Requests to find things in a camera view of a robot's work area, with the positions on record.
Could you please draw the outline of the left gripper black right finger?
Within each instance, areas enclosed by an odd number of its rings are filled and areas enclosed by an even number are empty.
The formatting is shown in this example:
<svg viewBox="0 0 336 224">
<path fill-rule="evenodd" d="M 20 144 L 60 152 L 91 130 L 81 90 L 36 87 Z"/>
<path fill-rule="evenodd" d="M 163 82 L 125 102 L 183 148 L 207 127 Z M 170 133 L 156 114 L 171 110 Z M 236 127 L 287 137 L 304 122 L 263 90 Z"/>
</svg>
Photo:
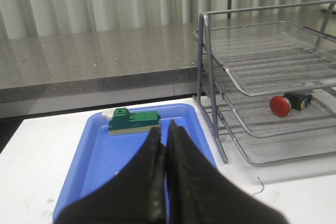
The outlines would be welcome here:
<svg viewBox="0 0 336 224">
<path fill-rule="evenodd" d="M 174 121 L 166 151 L 170 223 L 287 223 L 226 179 Z"/>
</svg>

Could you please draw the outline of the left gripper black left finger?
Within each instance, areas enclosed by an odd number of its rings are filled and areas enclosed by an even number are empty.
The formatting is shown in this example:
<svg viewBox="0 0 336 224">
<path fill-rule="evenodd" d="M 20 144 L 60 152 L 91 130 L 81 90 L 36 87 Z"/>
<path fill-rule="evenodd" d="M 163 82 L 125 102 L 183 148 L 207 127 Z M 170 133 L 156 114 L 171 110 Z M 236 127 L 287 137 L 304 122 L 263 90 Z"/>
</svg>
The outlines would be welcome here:
<svg viewBox="0 0 336 224">
<path fill-rule="evenodd" d="M 56 223 L 165 223 L 165 146 L 150 129 L 132 159 L 112 179 L 65 207 Z"/>
</svg>

